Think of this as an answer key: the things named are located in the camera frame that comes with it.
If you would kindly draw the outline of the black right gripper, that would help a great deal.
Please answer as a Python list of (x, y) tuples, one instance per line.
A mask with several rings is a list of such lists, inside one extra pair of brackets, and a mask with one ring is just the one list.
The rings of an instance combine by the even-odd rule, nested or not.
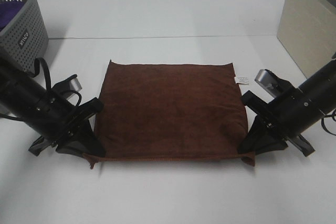
[(278, 79), (279, 95), (265, 102), (251, 91), (241, 98), (256, 113), (254, 122), (238, 153), (255, 155), (283, 151), (290, 141), (305, 157), (314, 153), (313, 146), (301, 135), (324, 116), (324, 84), (308, 79), (299, 87)]

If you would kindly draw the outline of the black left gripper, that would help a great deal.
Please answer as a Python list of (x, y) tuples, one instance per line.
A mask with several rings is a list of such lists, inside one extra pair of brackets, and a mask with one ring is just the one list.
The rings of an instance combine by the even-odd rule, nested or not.
[(93, 133), (89, 119), (103, 109), (98, 98), (80, 104), (82, 96), (70, 90), (69, 81), (61, 81), (49, 89), (33, 82), (25, 99), (25, 122), (40, 137), (28, 151), (39, 155), (57, 144), (56, 152), (83, 157), (83, 154), (104, 157), (106, 150)]

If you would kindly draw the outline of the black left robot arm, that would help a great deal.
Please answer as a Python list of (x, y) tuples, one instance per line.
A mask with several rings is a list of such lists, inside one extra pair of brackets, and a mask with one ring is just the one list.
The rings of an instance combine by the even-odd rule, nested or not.
[(28, 74), (1, 59), (1, 105), (12, 113), (1, 117), (39, 133), (29, 148), (35, 156), (50, 146), (62, 154), (104, 156), (89, 122), (102, 111), (103, 103), (98, 98), (82, 103), (82, 95), (71, 86), (77, 75), (52, 85), (45, 59), (35, 59), (34, 68), (35, 73)]

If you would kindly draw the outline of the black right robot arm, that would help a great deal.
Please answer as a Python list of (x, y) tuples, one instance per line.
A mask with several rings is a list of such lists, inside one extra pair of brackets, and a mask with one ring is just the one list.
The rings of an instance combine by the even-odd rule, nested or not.
[(273, 100), (267, 103), (251, 91), (242, 95), (256, 117), (238, 153), (282, 151), (291, 143), (304, 156), (312, 154), (313, 146), (301, 134), (335, 110), (335, 60), (297, 88), (267, 69), (261, 69), (255, 81)]

